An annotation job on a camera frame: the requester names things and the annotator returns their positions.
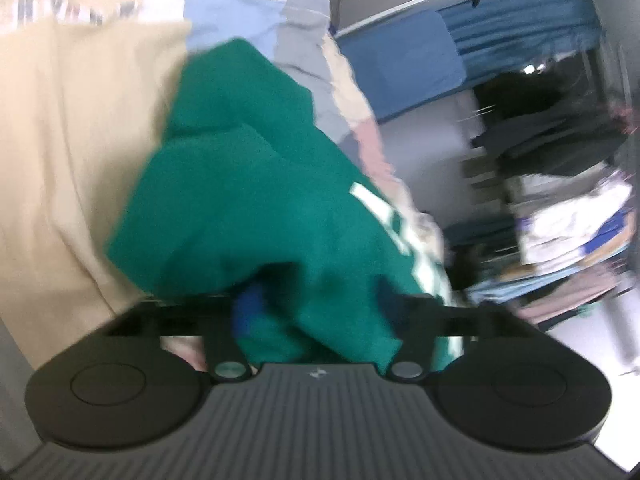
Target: ribbed gray panel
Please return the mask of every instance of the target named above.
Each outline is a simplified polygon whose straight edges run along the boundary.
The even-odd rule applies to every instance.
[[[215,388],[198,415],[148,446],[114,453],[45,445],[16,480],[617,480],[592,446],[524,455],[452,428],[417,386],[370,365],[267,365]]]

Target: blue cushion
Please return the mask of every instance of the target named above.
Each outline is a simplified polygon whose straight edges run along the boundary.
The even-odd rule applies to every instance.
[[[401,14],[338,39],[358,86],[384,120],[460,86],[466,79],[442,17]]]

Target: green cloth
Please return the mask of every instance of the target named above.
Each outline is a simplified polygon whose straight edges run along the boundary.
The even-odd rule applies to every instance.
[[[268,308],[239,338],[252,363],[334,352],[384,371],[402,342],[376,304],[379,276],[449,303],[442,268],[314,126],[310,93],[249,43],[189,60],[164,139],[108,255],[161,298],[221,292],[283,264],[270,272]],[[443,338],[434,367],[449,361]]]

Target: black round disc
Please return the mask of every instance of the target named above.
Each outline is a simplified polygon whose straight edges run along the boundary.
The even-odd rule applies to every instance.
[[[611,404],[590,362],[544,338],[482,341],[436,385],[444,415],[492,446],[550,450],[597,436]]]
[[[39,369],[25,400],[38,432],[81,448],[138,446],[190,418],[199,375],[153,339],[89,338]]]

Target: green hoodie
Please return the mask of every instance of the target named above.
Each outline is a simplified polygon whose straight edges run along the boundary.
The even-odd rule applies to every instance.
[[[402,342],[376,303],[379,276],[449,303],[415,232],[314,126],[308,90],[249,43],[190,59],[164,138],[108,255],[161,298],[221,292],[286,264],[239,338],[254,364],[334,352],[386,370]],[[434,366],[449,361],[443,339]]]

